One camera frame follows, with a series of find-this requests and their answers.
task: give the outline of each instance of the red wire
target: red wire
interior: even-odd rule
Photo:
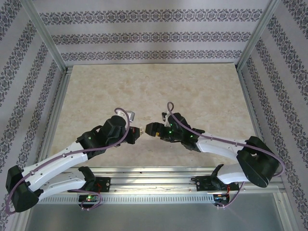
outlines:
[[[97,183],[97,186],[98,186],[98,193],[101,193],[101,185],[99,183]]]
[[[227,198],[229,197],[229,193],[230,193],[230,186],[227,185]]]

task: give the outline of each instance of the marble tabletop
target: marble tabletop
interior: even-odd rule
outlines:
[[[136,113],[135,127],[162,122],[168,101],[193,128],[234,139],[254,135],[234,64],[75,65],[51,155],[83,132],[103,125],[116,107]],[[122,144],[80,166],[215,167],[221,163],[233,161],[143,134],[135,145]]]

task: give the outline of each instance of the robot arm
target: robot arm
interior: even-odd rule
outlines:
[[[191,128],[186,119],[180,113],[173,114],[182,124]],[[204,153],[215,153],[228,157],[237,163],[233,165],[219,165],[212,174],[212,184],[216,190],[232,182],[249,181],[256,186],[265,188],[268,186],[271,178],[279,167],[279,162],[267,154],[236,145],[237,143],[246,143],[248,145],[272,151],[258,138],[250,137],[248,140],[233,140],[221,138],[227,141],[233,141],[235,144],[220,142],[213,139],[206,139],[198,136],[183,128],[175,119],[167,113],[162,113],[165,124],[151,123],[146,126],[145,132],[150,136],[158,136],[161,140],[167,142],[181,142],[189,150]],[[214,137],[204,130],[193,128],[193,131]]]
[[[127,112],[130,122],[133,122],[134,113]],[[83,163],[91,158],[103,154],[106,150],[82,152],[82,150],[107,147],[119,142],[128,129],[123,142],[135,144],[140,136],[140,129],[127,127],[126,115],[117,111],[116,115],[106,120],[103,126],[97,126],[91,131],[83,133],[67,148],[57,154],[24,169],[13,166],[8,171],[6,189],[10,193],[14,186],[26,175],[29,177],[20,183],[12,195],[12,202],[16,212],[23,212],[33,207],[39,200],[53,194],[68,190],[90,190],[95,182],[95,176],[88,167],[80,167],[78,171],[58,176],[68,168]]]

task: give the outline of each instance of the damask pattern stripe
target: damask pattern stripe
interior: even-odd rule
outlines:
[[[3,198],[3,202],[5,202],[7,199],[8,199],[8,194],[6,194],[5,196],[4,196],[4,198]],[[5,228],[6,228],[6,226],[7,226],[7,220],[8,220],[8,218],[9,218],[9,215],[5,212],[5,204],[4,203],[2,203],[2,205],[1,205],[1,210],[0,210],[0,230],[1,231],[4,231],[4,230],[6,230]]]
[[[277,121],[275,115],[272,111],[272,107],[270,105],[270,101],[266,96],[265,90],[263,88],[262,82],[260,80],[259,73],[256,69],[256,66],[251,57],[249,57],[247,63],[247,68],[250,73],[250,77],[252,78],[253,84],[257,91],[261,106],[263,108],[264,115],[267,119],[267,123],[273,137],[274,144],[277,148],[279,157],[285,163],[285,173],[287,175],[287,180],[291,185],[292,195],[295,198],[295,203],[297,204],[297,209],[301,213],[301,218],[303,219],[303,224],[306,229],[308,229],[308,205],[307,200],[305,198],[305,193],[301,189],[301,184],[299,183],[298,175],[296,174],[296,170],[292,161],[290,160],[290,156],[288,150],[285,147],[285,142],[280,132],[279,126],[277,125]]]
[[[30,155],[32,143],[35,138],[35,134],[39,128],[40,119],[43,114],[44,107],[48,99],[48,95],[52,87],[52,83],[53,83],[57,68],[58,68],[57,63],[53,60],[49,68],[48,74],[46,76],[46,80],[43,85],[42,91],[39,95],[37,106],[35,107],[32,120],[30,122],[30,126],[26,133],[25,141],[23,143],[22,149],[20,150],[21,152],[18,155],[18,160],[16,164],[22,168],[26,166],[28,156]]]
[[[45,25],[136,22],[256,22],[262,9],[168,9],[40,13]]]
[[[132,42],[247,42],[250,32],[141,32],[54,35],[56,45]]]
[[[278,101],[282,111],[284,112],[286,121],[289,124],[291,133],[294,136],[296,145],[299,148],[300,154],[302,154],[306,167],[308,168],[308,138],[297,117],[297,113],[295,112],[295,108],[293,107],[288,96],[288,92],[284,88],[284,84],[262,39],[257,42],[256,50],[262,60],[266,73],[269,75],[269,80],[272,83],[276,96],[278,97]]]
[[[18,100],[16,102],[16,106],[13,109],[12,117],[9,119],[8,125],[6,126],[6,130],[3,133],[0,143],[0,173],[2,172],[2,168],[5,165],[5,160],[10,153],[11,145],[13,140],[15,139],[15,135],[19,128],[20,122],[24,113],[26,111],[26,107],[28,105],[30,96],[32,94],[33,88],[35,86],[36,80],[39,77],[39,73],[42,69],[42,65],[47,56],[48,49],[45,43],[42,43],[40,49],[35,57],[35,60],[32,64],[30,72],[26,78],[25,84],[20,92]]]
[[[64,61],[136,60],[136,59],[237,59],[240,50],[181,51],[105,51],[62,53]]]
[[[21,9],[19,0],[7,0],[0,9],[0,41]]]
[[[308,72],[275,15],[270,19],[268,29],[308,105]]]
[[[303,0],[284,0],[284,5],[308,39],[308,7]]]
[[[19,38],[12,55],[9,57],[3,71],[0,76],[0,107],[5,100],[5,95],[11,87],[11,84],[15,78],[17,70],[20,67],[21,62],[24,60],[26,52],[36,34],[36,29],[31,21],[29,21],[23,30],[21,37]]]

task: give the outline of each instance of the glass panel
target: glass panel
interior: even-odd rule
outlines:
[[[27,231],[282,231],[271,193],[242,194],[230,207],[210,204],[102,205],[81,211],[77,205],[36,205]]]

